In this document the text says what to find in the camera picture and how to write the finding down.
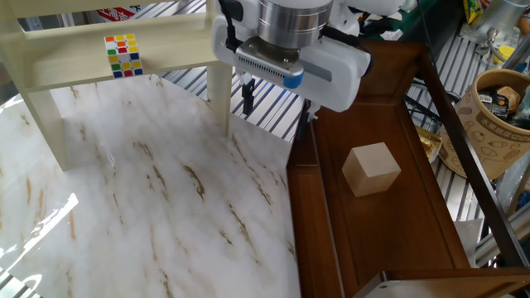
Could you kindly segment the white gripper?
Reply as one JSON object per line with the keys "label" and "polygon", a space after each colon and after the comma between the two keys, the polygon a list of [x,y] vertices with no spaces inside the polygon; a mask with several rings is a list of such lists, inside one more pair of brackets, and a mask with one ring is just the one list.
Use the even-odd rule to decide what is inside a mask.
{"label": "white gripper", "polygon": [[257,76],[292,91],[305,101],[303,123],[307,124],[318,117],[321,106],[335,112],[344,112],[353,103],[360,80],[368,70],[370,54],[347,46],[339,41],[323,37],[313,46],[299,51],[294,67],[295,75],[285,75],[276,66],[266,65],[263,58],[250,55],[237,55],[226,47],[227,22],[224,17],[216,17],[212,25],[212,51],[218,60],[247,72],[240,77],[243,96],[243,114],[253,111],[255,79]]}

